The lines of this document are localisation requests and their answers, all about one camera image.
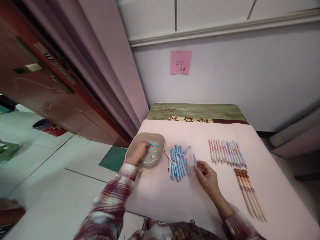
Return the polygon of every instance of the shirt sleeve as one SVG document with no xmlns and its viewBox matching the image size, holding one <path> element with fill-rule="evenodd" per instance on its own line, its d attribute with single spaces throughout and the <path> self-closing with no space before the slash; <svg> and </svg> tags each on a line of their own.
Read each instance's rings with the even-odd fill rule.
<svg viewBox="0 0 320 240">
<path fill-rule="evenodd" d="M 118 174 L 94 200 L 74 239 L 118 239 L 123 227 L 125 204 L 133 191 L 138 169 L 124 163 Z"/>
<path fill-rule="evenodd" d="M 229 216 L 224 224 L 223 230 L 225 231 L 228 239 L 233 240 L 258 240 L 263 238 L 254 228 L 252 223 L 241 212 L 234 212 Z"/>
</svg>

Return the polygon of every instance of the person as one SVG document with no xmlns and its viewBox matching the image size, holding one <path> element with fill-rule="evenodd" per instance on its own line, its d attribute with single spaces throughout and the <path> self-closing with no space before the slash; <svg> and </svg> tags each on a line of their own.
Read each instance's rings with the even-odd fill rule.
<svg viewBox="0 0 320 240">
<path fill-rule="evenodd" d="M 150 148 L 148 142 L 140 142 L 127 158 L 118 174 L 94 200 L 93 207 L 83 220 L 74 239 L 118 239 L 123 226 L 125 204 L 133 191 L 138 174 L 137 165 Z M 218 209 L 223 229 L 228 239 L 264 239 L 241 212 L 236 212 L 222 196 L 216 172 L 203 161 L 193 167 L 204 191 Z M 148 219 L 130 240 L 170 239 L 220 239 L 215 234 L 192 223 L 162 223 Z"/>
</svg>

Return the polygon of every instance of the pink sticky note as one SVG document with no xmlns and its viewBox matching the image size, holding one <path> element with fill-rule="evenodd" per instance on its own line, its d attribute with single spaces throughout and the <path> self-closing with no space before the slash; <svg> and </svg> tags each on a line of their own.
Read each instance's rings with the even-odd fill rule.
<svg viewBox="0 0 320 240">
<path fill-rule="evenodd" d="M 189 74 L 192 51 L 171 51 L 170 74 Z"/>
</svg>

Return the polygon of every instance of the pink curtain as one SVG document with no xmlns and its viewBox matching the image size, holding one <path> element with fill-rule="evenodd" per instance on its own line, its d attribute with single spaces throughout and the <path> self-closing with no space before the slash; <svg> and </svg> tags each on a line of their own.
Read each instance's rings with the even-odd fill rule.
<svg viewBox="0 0 320 240">
<path fill-rule="evenodd" d="M 149 108 L 115 0 L 23 0 L 133 138 Z"/>
</svg>

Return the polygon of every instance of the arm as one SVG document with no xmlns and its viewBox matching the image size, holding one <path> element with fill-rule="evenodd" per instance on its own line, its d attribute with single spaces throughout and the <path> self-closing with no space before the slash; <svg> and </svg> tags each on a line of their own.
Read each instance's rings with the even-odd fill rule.
<svg viewBox="0 0 320 240">
<path fill-rule="evenodd" d="M 123 226 L 125 204 L 133 191 L 137 164 L 150 147 L 148 142 L 138 144 L 118 174 L 94 200 L 91 211 L 83 220 L 74 239 L 118 239 Z"/>
<path fill-rule="evenodd" d="M 255 230 L 251 222 L 241 212 L 235 212 L 227 200 L 222 196 L 217 173 L 203 161 L 197 161 L 198 168 L 193 167 L 199 182 L 216 206 L 226 235 L 232 239 L 264 239 Z"/>
</svg>

